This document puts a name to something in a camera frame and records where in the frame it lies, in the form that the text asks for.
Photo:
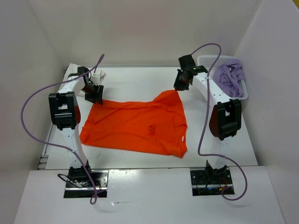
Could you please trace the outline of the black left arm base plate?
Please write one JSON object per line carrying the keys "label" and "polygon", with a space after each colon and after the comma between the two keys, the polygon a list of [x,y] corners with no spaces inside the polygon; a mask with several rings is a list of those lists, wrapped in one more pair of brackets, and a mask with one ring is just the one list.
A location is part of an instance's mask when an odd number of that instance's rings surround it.
{"label": "black left arm base plate", "polygon": [[[70,178],[70,175],[58,174],[59,178],[65,182],[64,198],[90,198],[94,195],[94,188],[89,178],[83,180]],[[108,170],[93,170],[91,177],[94,181],[98,198],[107,197]]]}

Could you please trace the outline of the lavender t shirt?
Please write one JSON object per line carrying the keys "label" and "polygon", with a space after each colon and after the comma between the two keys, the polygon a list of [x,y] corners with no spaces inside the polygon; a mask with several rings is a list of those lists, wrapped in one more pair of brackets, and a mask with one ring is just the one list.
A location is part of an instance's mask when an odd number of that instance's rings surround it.
{"label": "lavender t shirt", "polygon": [[213,81],[228,96],[243,98],[245,92],[241,87],[241,81],[245,80],[240,60],[230,58],[219,66],[214,65]]}

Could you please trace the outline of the white t shirt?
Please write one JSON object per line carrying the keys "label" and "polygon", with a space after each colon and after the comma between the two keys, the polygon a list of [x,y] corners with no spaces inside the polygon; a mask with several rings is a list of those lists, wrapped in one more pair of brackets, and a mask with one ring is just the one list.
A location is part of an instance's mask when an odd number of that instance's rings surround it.
{"label": "white t shirt", "polygon": [[[71,73],[75,73],[77,72],[77,67],[79,67],[78,65],[76,64],[73,64],[71,63],[66,72],[65,72],[65,75],[64,75],[64,79],[63,81],[70,81],[68,80],[68,75],[71,74]],[[94,73],[94,71],[91,71],[90,74],[89,74],[89,79],[91,77],[91,75]],[[85,93],[84,91],[79,91],[79,89],[76,88],[76,84],[77,84],[78,81],[71,81],[71,82],[67,82],[67,83],[64,83],[64,84],[61,84],[59,90],[58,90],[58,93],[67,93],[68,91],[73,91],[75,92],[75,95],[76,96],[79,96],[79,97],[84,97],[85,96]]]}

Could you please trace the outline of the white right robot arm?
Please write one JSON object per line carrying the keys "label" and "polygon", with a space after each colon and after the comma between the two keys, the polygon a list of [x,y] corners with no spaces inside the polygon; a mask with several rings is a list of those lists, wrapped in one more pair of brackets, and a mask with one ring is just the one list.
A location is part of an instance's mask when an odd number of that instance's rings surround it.
{"label": "white right robot arm", "polygon": [[[192,55],[178,59],[180,68],[175,79],[174,88],[185,91],[194,86],[207,100],[204,127],[199,139],[198,154],[207,157],[205,179],[216,183],[227,171],[229,158],[224,150],[229,148],[231,139],[242,126],[242,104],[239,98],[226,94],[214,81],[215,65],[220,56],[210,56],[212,63],[205,66],[195,62]],[[201,152],[202,142],[209,130],[213,136],[212,149],[209,153]]]}

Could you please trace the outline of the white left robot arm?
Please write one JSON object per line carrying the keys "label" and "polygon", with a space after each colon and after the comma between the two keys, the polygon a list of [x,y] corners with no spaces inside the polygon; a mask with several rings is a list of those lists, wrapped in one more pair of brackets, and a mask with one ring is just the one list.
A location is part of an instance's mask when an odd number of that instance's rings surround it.
{"label": "white left robot arm", "polygon": [[84,100],[102,104],[104,86],[101,84],[106,76],[102,70],[88,71],[86,67],[77,67],[76,73],[68,75],[68,80],[57,93],[49,95],[52,123],[61,132],[70,157],[68,179],[73,185],[89,186],[93,175],[79,138],[81,113],[77,95],[82,91]]}

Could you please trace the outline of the orange t shirt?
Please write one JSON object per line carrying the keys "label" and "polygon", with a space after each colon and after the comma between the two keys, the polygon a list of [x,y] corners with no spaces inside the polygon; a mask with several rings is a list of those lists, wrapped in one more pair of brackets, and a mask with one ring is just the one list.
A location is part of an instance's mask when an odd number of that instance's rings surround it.
{"label": "orange t shirt", "polygon": [[187,122],[175,90],[149,102],[95,103],[82,127],[80,141],[92,147],[121,149],[183,158]]}

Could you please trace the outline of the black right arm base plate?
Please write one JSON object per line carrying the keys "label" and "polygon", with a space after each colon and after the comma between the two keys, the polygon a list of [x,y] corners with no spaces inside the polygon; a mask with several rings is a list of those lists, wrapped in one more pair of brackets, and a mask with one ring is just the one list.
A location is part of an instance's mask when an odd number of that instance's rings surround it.
{"label": "black right arm base plate", "polygon": [[193,196],[218,196],[224,190],[224,195],[234,195],[234,187],[230,170],[219,176],[208,177],[203,169],[190,170]]}

